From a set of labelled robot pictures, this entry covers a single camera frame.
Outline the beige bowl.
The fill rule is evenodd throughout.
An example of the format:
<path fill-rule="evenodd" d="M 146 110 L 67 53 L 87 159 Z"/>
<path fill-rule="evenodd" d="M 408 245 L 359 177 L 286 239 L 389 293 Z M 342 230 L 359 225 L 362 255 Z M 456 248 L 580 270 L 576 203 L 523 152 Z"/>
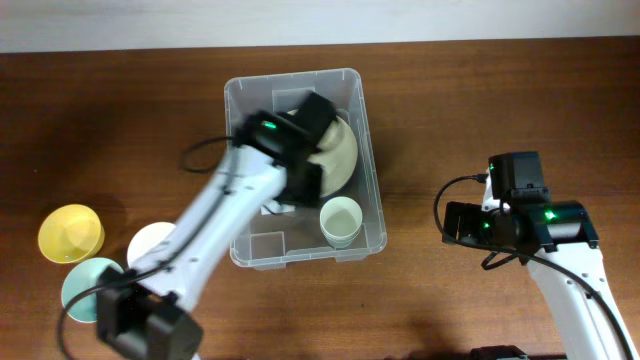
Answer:
<path fill-rule="evenodd" d="M 324 133 L 320 151 L 309 157 L 322 169 L 321 197 L 327 197 L 343 188 L 355 171 L 358 159 L 358 144 L 349 124 L 336 117 Z"/>

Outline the cream cup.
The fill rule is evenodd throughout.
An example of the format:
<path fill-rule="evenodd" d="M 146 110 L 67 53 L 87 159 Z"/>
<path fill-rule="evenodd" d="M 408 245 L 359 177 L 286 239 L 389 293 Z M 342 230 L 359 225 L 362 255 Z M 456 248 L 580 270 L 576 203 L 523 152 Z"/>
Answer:
<path fill-rule="evenodd" d="M 320 228 L 325 237 L 333 242 L 352 241 L 362 226 L 363 213 L 360 205 L 349 197 L 334 197 L 320 211 Z"/>

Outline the clear plastic storage container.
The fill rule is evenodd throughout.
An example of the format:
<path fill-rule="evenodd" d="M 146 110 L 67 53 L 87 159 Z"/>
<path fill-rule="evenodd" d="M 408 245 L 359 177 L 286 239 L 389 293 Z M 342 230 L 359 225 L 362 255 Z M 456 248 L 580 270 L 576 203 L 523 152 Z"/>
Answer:
<path fill-rule="evenodd" d="M 339 191 L 321 197 L 323 202 L 349 197 L 360 205 L 363 221 L 357 239 L 344 249 L 331 247 L 321 232 L 319 207 L 294 206 L 294 212 L 282 216 L 259 212 L 231 244 L 230 258 L 240 267 L 270 270 L 325 258 L 356 261 L 382 251 L 387 244 L 362 81 L 356 70 L 233 78 L 224 87 L 226 129 L 233 132 L 246 116 L 258 110 L 294 114 L 310 92 L 333 103 L 337 116 L 349 124 L 357 140 L 359 154 L 353 175 Z"/>

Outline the green cup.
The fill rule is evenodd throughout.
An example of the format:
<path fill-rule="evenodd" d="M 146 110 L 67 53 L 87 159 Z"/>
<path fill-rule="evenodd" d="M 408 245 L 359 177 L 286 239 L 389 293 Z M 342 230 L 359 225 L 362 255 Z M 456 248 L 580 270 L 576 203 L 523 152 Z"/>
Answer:
<path fill-rule="evenodd" d="M 349 238 L 336 238 L 336 237 L 327 237 L 326 240 L 329 243 L 329 245 L 335 249 L 344 249 L 349 247 L 355 240 L 357 239 L 357 236 L 355 237 L 349 237 Z"/>

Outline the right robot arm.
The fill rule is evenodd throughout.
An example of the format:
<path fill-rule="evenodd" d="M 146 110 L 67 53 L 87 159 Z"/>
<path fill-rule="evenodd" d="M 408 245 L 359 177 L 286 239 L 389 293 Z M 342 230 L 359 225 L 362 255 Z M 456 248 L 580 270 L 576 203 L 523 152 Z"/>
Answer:
<path fill-rule="evenodd" d="M 570 359 L 636 359 L 639 352 L 607 280 L 600 238 L 586 208 L 555 202 L 536 152 L 494 155 L 479 204 L 433 210 L 444 243 L 482 250 L 491 270 L 517 260 L 528 269 Z"/>

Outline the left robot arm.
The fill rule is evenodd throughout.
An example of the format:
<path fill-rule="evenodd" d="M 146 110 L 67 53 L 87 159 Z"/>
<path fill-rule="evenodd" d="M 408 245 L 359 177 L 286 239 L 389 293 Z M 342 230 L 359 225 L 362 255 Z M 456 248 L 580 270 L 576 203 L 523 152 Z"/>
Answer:
<path fill-rule="evenodd" d="M 293 115 L 248 115 L 167 238 L 126 272 L 101 274 L 97 338 L 126 359 L 193 358 L 204 330 L 191 313 L 217 264 L 264 204 L 318 205 L 323 170 L 309 158 L 336 121 L 333 103 L 314 92 Z"/>

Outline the white small bowl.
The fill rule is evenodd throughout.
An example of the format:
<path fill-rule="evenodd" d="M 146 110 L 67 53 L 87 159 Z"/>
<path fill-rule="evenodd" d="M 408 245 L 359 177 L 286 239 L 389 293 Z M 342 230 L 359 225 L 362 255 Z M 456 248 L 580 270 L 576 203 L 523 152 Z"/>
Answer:
<path fill-rule="evenodd" d="M 140 229 L 133 236 L 127 248 L 128 267 L 131 268 L 137 259 L 164 241 L 174 228 L 175 225 L 170 222 L 155 222 Z"/>

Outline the yellow bowl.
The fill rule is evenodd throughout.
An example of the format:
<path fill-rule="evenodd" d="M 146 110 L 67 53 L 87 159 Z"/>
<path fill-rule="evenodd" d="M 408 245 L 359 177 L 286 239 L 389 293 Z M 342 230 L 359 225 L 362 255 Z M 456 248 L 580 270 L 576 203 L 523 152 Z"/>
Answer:
<path fill-rule="evenodd" d="M 82 262 L 102 248 L 105 230 L 88 206 L 69 204 L 50 213 L 41 223 L 37 241 L 41 254 L 57 264 Z"/>

